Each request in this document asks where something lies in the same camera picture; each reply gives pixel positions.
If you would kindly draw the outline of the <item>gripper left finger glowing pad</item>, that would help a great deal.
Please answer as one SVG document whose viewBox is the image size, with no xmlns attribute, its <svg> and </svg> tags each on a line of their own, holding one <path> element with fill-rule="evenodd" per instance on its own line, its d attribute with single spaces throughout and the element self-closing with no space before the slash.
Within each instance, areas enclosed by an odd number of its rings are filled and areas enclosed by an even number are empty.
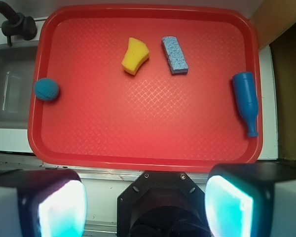
<svg viewBox="0 0 296 237">
<path fill-rule="evenodd" d="M 86 215 L 75 171 L 0 170 L 0 237 L 81 237 Z"/>
</svg>

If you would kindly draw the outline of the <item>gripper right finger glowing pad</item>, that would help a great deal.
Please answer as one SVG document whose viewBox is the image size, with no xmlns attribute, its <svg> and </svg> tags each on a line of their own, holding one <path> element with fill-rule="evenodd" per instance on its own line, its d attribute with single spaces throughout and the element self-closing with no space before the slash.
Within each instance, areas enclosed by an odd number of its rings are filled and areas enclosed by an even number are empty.
<svg viewBox="0 0 296 237">
<path fill-rule="evenodd" d="M 296 162 L 215 165 L 205 211 L 215 237 L 296 237 Z"/>
</svg>

